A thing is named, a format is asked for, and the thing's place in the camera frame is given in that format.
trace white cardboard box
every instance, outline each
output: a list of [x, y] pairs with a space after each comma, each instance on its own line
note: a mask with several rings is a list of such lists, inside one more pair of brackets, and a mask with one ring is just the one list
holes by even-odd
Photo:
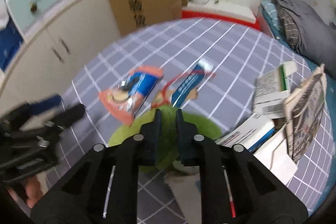
[[232, 147], [240, 143], [250, 152], [260, 147], [274, 132], [274, 122], [264, 115], [253, 113], [242, 125], [216, 141], [217, 144]]
[[287, 154], [285, 126], [260, 146], [253, 155], [283, 184], [287, 184], [297, 170], [296, 164]]
[[297, 71], [295, 61], [281, 64], [276, 69], [257, 78], [253, 112], [269, 119], [285, 117], [283, 101], [290, 95], [288, 76]]

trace gray pillow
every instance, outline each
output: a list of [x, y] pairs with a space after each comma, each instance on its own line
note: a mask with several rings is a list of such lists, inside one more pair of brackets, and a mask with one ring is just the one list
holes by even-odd
[[295, 29], [299, 32], [298, 40], [293, 38], [294, 41], [291, 41], [289, 46], [296, 47], [297, 52], [319, 66], [324, 63], [325, 70], [336, 79], [336, 30], [325, 24], [304, 1], [274, 0], [274, 2], [278, 13], [283, 13], [282, 10], [287, 12], [289, 15], [287, 21], [295, 23]]

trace plaid pillowcase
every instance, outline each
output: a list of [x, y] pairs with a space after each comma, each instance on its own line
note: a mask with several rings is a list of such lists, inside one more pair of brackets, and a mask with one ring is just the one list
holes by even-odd
[[285, 9], [279, 8], [278, 15], [283, 25], [283, 30], [286, 36], [287, 44], [295, 52], [299, 52], [298, 43], [301, 40], [301, 38], [298, 26]]

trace white cabinet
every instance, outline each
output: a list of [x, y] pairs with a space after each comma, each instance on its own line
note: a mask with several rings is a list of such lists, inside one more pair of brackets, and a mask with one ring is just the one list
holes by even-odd
[[4, 89], [0, 97], [0, 116], [7, 113], [10, 109], [13, 109], [15, 106], [20, 105], [22, 102], [24, 102], [22, 98]]
[[79, 0], [22, 46], [5, 75], [0, 111], [62, 95], [84, 65], [119, 38], [109, 0]]
[[109, 0], [81, 0], [53, 21], [47, 32], [77, 72], [120, 38]]
[[26, 101], [63, 93], [75, 74], [46, 30], [24, 46], [18, 63], [9, 72], [5, 89]]

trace blue cloth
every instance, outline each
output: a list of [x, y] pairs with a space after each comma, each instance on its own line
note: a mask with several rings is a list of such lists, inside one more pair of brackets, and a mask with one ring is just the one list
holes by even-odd
[[[288, 44], [286, 43], [285, 40], [283, 40], [281, 38], [281, 35], [279, 33], [279, 31], [276, 29], [276, 27], [273, 25], [273, 21], [270, 18], [270, 16], [268, 15], [268, 13], [263, 9], [262, 10], [262, 15], [264, 16], [264, 19], [266, 20], [266, 22], [268, 23], [274, 37], [277, 38], [277, 40], [284, 45], [285, 47], [287, 47], [288, 49], [290, 49], [291, 51], [293, 51]], [[308, 67], [310, 68], [311, 71], [315, 70], [317, 67], [317, 64], [313, 63], [312, 61], [310, 61], [308, 58], [304, 57], [303, 58], [307, 61]], [[330, 115], [330, 119], [331, 119], [331, 124], [333, 125], [333, 138], [334, 140], [336, 140], [336, 80], [333, 79], [330, 75], [327, 75], [327, 94], [326, 94], [326, 101], [327, 101], [327, 106], [328, 106], [328, 110], [329, 110], [329, 115]], [[323, 194], [321, 195], [314, 211], [323, 203], [323, 201], [326, 199], [327, 195], [329, 194], [330, 190], [334, 187], [334, 185], [336, 184], [336, 157], [334, 156], [331, 162], [331, 167], [330, 167], [330, 174], [329, 174], [329, 178], [327, 181], [327, 184], [325, 185], [325, 189], [323, 190]]]
[[269, 18], [272, 21], [272, 25], [279, 31], [281, 38], [284, 39], [282, 32], [284, 31], [280, 19], [278, 17], [278, 12], [276, 6], [268, 1], [262, 1], [261, 6], [264, 8], [265, 12], [268, 14]]
[[36, 102], [30, 104], [31, 106], [31, 114], [32, 115], [40, 115], [41, 113], [52, 109], [53, 107], [57, 107], [61, 104], [62, 97], [60, 95], [54, 95], [49, 97], [43, 101]]
[[14, 22], [9, 19], [6, 29], [0, 31], [0, 69], [4, 71], [7, 68], [22, 42]]

